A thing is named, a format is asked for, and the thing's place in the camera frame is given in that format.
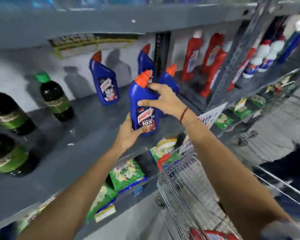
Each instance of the hand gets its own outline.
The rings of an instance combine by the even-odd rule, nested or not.
[[[112,147],[120,150],[121,153],[124,153],[135,143],[138,136],[144,133],[147,129],[148,126],[142,126],[137,130],[133,130],[129,112],[124,123],[120,125],[119,132],[117,134],[116,139],[113,142]]]
[[[187,107],[181,100],[174,94],[172,89],[166,84],[150,83],[148,88],[159,92],[161,95],[158,100],[140,100],[138,106],[150,106],[160,109],[165,114],[173,115],[178,120]]]

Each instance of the cart handle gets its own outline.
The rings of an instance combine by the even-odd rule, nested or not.
[[[171,154],[167,153],[164,156],[160,157],[159,160],[157,161],[157,166],[159,168],[159,171],[162,171],[162,166],[163,164],[168,161],[168,159],[170,158]]]

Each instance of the orange bottle cap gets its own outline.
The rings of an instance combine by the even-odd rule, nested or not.
[[[94,53],[94,55],[92,56],[92,60],[101,63],[101,60],[102,60],[101,50]]]
[[[174,74],[176,73],[177,70],[177,65],[176,64],[172,64],[171,66],[169,66],[166,69],[166,73],[168,73],[170,76],[174,76]]]
[[[149,54],[149,51],[150,51],[150,44],[145,45],[145,46],[142,48],[142,51],[148,55],[148,54]]]
[[[149,83],[150,71],[146,70],[136,77],[134,80],[140,87],[145,88]]]

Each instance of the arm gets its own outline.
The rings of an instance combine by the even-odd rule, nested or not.
[[[186,105],[167,85],[149,84],[161,96],[142,100],[180,119]],[[244,239],[260,239],[261,230],[275,220],[289,219],[270,192],[213,135],[190,109],[182,119],[205,173],[225,209]]]
[[[70,240],[80,230],[86,215],[116,160],[146,130],[132,129],[130,113],[112,145],[88,171],[63,190],[19,235],[18,240]]]

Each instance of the red thread bracelet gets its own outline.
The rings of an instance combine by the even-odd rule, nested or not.
[[[182,115],[181,115],[181,117],[180,117],[180,120],[179,120],[179,123],[180,123],[180,124],[181,124],[182,119],[183,119],[183,116],[184,116],[184,114],[186,113],[186,111],[188,110],[188,108],[189,108],[189,107],[186,107],[186,108],[184,109],[184,111],[183,111],[183,113],[182,113]]]

